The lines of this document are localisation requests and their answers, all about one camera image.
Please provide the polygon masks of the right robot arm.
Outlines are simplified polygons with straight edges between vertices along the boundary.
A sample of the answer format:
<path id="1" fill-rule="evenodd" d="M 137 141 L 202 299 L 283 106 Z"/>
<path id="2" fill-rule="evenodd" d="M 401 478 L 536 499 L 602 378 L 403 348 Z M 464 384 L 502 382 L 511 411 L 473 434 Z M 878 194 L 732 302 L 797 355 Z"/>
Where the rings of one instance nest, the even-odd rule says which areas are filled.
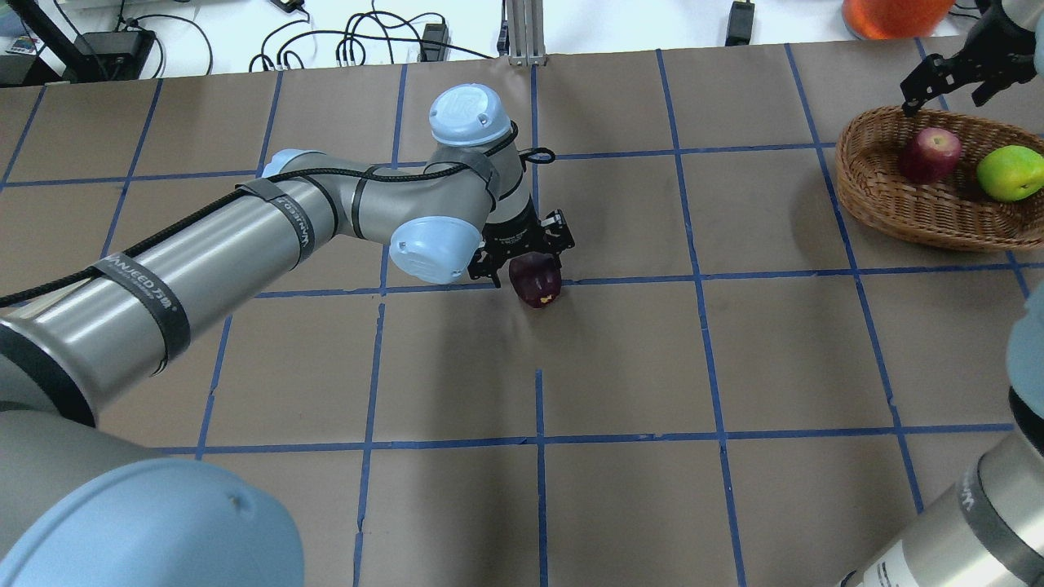
<path id="1" fill-rule="evenodd" d="M 920 130 L 954 131 L 966 162 L 1003 139 L 1042 151 L 1028 131 L 928 101 L 973 85 L 982 105 L 1014 83 L 1042 74 L 1040 1 L 980 1 L 980 19 L 951 57 L 925 56 L 901 83 L 903 104 L 851 119 L 836 145 L 838 198 L 859 222 L 888 236 L 942 249 L 1042 245 L 1042 191 L 1023 205 L 1023 227 L 1002 224 L 1000 203 L 956 196 L 956 182 L 907 182 L 897 156 Z M 1006 349 L 1014 428 L 843 586 L 1040 586 L 1042 583 L 1042 291 L 1034 290 Z"/>

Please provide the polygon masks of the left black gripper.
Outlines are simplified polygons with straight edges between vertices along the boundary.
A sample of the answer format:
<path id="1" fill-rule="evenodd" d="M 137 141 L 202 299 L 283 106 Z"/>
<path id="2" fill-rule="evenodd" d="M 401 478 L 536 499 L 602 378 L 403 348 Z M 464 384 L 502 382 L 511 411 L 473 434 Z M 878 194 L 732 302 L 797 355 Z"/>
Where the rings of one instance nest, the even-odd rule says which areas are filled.
<path id="1" fill-rule="evenodd" d="M 469 263 L 469 277 L 473 280 L 489 278 L 499 282 L 500 268 L 528 253 L 551 255 L 560 267 L 560 254 L 575 246 L 563 211 L 552 210 L 546 217 L 540 217 L 532 201 L 506 222 L 485 224 L 480 234 L 480 246 Z"/>

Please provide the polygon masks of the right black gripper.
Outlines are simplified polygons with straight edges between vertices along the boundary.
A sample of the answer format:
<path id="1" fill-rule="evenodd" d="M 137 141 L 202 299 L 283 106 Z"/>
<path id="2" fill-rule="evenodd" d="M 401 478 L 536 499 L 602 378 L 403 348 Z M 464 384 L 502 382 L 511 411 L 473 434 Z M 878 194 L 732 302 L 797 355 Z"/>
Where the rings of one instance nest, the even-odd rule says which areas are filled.
<path id="1" fill-rule="evenodd" d="M 1042 1 L 974 1 L 978 20 L 954 57 L 925 56 L 900 83 L 906 117 L 967 83 L 976 107 L 1042 75 Z"/>

